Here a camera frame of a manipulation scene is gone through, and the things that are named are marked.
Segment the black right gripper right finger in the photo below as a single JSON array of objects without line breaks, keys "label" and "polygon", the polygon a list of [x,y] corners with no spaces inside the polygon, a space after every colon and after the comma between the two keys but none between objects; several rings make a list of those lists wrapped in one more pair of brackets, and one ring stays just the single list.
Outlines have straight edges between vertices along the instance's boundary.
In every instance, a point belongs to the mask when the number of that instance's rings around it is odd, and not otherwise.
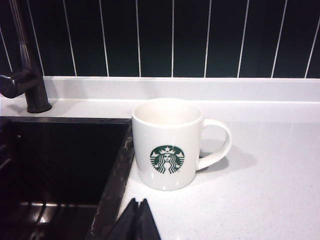
[{"label": "black right gripper right finger", "polygon": [[138,239],[139,240],[160,240],[160,234],[153,218],[152,211],[145,198],[138,209]]}]

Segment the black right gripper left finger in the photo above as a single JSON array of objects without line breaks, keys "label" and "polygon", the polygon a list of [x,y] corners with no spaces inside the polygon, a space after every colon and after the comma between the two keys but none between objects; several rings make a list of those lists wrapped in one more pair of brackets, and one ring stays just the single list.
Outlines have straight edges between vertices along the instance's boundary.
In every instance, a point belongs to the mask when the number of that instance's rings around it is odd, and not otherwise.
[{"label": "black right gripper left finger", "polygon": [[139,203],[135,198],[132,198],[108,233],[106,240],[132,240],[135,231],[134,222],[138,208]]}]

